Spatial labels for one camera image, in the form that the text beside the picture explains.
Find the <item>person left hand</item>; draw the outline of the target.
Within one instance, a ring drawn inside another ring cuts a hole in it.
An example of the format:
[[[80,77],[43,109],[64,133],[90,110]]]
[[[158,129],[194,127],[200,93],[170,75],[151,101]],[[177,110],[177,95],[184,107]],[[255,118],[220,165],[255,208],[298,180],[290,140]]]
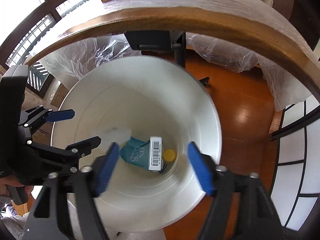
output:
[[[7,189],[7,186],[13,186],[13,187],[23,187],[24,185],[21,184],[13,175],[0,178],[0,195],[3,196],[10,196],[9,190]],[[34,186],[24,186],[25,192],[27,194],[30,194]]]

